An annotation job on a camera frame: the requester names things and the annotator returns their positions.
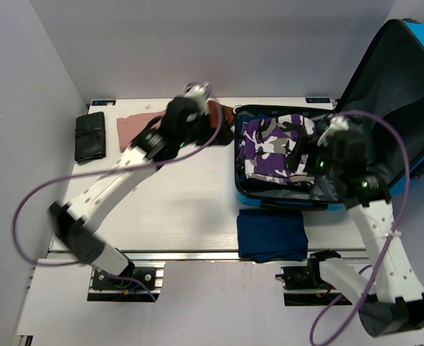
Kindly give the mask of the purple camouflage garment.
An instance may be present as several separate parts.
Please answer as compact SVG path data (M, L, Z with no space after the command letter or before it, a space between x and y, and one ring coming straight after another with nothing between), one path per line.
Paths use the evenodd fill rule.
M295 134L290 133L290 124L302 125L309 135L315 135L315 124L300 114L253 119L244 123L242 143L238 158L244 162L247 179L301 189L311 189L314 180L291 180L287 170L287 148L295 145Z

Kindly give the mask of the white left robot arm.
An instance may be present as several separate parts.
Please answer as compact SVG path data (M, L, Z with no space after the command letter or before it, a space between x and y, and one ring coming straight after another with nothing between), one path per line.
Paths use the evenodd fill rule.
M157 173L163 162L172 161L182 146L230 144L234 123L230 107L203 96L175 97L163 115L148 121L131 140L109 173L67 203L49 207L56 237L80 263L102 272L117 287L127 287L134 263L95 232L131 190Z

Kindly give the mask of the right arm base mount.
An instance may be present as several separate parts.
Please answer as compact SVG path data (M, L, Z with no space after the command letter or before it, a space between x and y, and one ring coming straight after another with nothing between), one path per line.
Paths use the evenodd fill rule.
M315 283L307 267L282 267L275 279L282 283L286 307L327 306L340 296L340 292L332 285Z

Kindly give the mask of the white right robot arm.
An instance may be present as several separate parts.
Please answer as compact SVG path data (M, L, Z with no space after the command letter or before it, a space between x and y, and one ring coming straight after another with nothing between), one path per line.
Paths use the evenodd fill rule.
M337 289L355 305L353 314L372 337L424 328L424 287L400 239L387 183L367 167L365 136L345 121L331 122L302 148L308 155L305 170L332 179L359 230L372 273L365 278L340 254L324 250L309 257L301 282Z

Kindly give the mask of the small navy blue cloth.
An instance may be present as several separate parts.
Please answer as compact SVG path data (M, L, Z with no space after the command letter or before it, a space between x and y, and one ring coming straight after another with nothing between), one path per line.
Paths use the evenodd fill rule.
M239 257L257 263L302 261L309 243L302 213L256 208L239 211L237 241Z

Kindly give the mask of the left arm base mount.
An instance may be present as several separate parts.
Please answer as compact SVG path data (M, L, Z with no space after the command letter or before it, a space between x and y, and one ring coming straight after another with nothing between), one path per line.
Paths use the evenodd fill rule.
M164 262L135 262L131 274L136 282L109 278L93 270L87 300L91 302L153 303L158 299L164 278Z

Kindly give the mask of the pink cloth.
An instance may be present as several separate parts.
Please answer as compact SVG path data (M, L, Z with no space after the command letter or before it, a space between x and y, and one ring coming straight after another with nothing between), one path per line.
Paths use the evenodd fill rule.
M116 119L119 149L123 152L131 141L156 117L161 117L165 111L146 112Z

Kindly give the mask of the large navy blue garment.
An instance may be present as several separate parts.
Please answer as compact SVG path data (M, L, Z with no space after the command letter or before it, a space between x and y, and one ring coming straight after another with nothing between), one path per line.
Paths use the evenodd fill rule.
M254 195L265 190L262 181L256 179L247 179L244 174L244 162L238 158L239 149L242 143L242 128L244 123L253 119L261 120L265 115L257 116L251 112L241 111L236 114L236 123L234 128L234 182L235 187L242 195Z

